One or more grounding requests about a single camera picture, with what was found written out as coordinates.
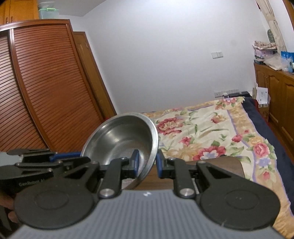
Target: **human hand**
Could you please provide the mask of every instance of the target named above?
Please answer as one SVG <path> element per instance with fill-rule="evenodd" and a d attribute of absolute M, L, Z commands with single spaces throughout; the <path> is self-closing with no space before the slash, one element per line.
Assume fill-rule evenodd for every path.
<path fill-rule="evenodd" d="M 13 199 L 6 193 L 0 191 L 0 205 L 13 210 Z M 8 218 L 14 223 L 18 222 L 17 216 L 14 211 L 8 213 Z"/>

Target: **floral bedspread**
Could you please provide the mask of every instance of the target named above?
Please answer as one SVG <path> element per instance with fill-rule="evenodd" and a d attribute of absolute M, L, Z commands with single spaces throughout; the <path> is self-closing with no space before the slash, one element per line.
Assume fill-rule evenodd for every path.
<path fill-rule="evenodd" d="M 246 179 L 273 190 L 281 202 L 274 228 L 294 236 L 294 217 L 276 167 L 274 147 L 259 135 L 242 106 L 244 98 L 228 98 L 193 107 L 145 113 L 156 125 L 165 157 L 185 161 L 221 155 L 237 157 Z"/>

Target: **wooden door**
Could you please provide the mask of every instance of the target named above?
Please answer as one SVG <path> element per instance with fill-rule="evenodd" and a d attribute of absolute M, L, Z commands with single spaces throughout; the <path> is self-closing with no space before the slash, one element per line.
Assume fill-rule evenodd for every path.
<path fill-rule="evenodd" d="M 7 36 L 0 37 L 0 151 L 47 148 L 23 101 Z"/>
<path fill-rule="evenodd" d="M 78 60 L 69 25 L 17 28 L 14 43 L 20 85 L 45 141 L 58 152 L 81 151 L 103 119 Z"/>
<path fill-rule="evenodd" d="M 256 83 L 259 87 L 268 87 L 268 79 L 264 70 L 260 66 L 255 66 Z"/>
<path fill-rule="evenodd" d="M 0 25 L 9 23 L 9 8 L 10 0 L 6 0 L 0 5 Z"/>
<path fill-rule="evenodd" d="M 270 95 L 270 118 L 278 125 L 280 120 L 280 98 L 281 98 L 281 74 L 274 70 L 269 69 L 266 73 L 268 81 L 268 92 Z"/>
<path fill-rule="evenodd" d="M 281 102 L 281 129 L 288 141 L 293 144 L 294 139 L 294 81 L 291 78 L 283 77 L 282 102 Z"/>
<path fill-rule="evenodd" d="M 9 22 L 39 19 L 37 0 L 11 0 Z"/>
<path fill-rule="evenodd" d="M 116 115 L 110 97 L 107 93 L 85 32 L 73 32 L 74 41 L 89 82 L 92 86 L 104 119 Z"/>

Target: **beige curtain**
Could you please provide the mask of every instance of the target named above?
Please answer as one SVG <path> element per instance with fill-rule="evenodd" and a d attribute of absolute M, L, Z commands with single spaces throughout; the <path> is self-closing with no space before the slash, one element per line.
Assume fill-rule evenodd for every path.
<path fill-rule="evenodd" d="M 268 25 L 270 26 L 270 29 L 273 33 L 273 36 L 275 38 L 277 47 L 278 47 L 278 52 L 280 53 L 281 51 L 286 51 L 286 46 L 281 34 L 281 31 L 279 29 L 278 23 L 275 19 L 275 15 L 273 12 L 273 9 L 269 3 L 268 0 L 256 0 L 258 3 L 259 7 L 261 8 L 262 13 L 264 14 Z"/>

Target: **louvered wardrobe door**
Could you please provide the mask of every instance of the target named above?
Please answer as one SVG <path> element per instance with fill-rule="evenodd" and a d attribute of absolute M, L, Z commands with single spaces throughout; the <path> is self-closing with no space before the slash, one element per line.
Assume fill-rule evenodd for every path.
<path fill-rule="evenodd" d="M 80 151 L 101 124 L 65 24 L 14 30 L 30 102 L 54 150 Z"/>
<path fill-rule="evenodd" d="M 8 39 L 0 37 L 0 151 L 46 148 L 20 94 Z"/>

